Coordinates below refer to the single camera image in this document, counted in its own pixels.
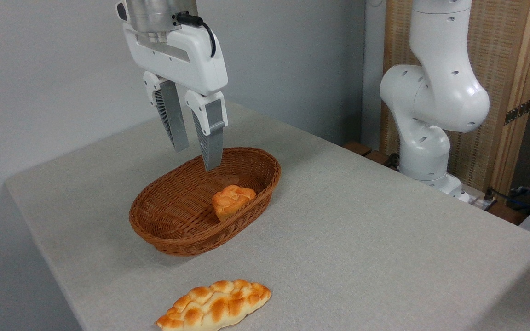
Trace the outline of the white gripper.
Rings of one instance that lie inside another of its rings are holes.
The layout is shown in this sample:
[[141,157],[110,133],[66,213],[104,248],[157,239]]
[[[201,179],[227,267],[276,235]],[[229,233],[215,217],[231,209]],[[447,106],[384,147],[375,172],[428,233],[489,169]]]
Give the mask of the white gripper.
[[203,28],[184,25],[168,32],[166,42],[153,43],[148,35],[135,31],[130,24],[124,23],[122,27],[135,63],[146,70],[143,75],[146,92],[175,151],[189,147],[176,85],[180,84],[190,89],[185,100],[193,111],[205,170],[218,167],[223,153],[223,130],[229,125],[220,92],[229,82],[221,49],[218,47],[214,57],[210,56],[212,44]]

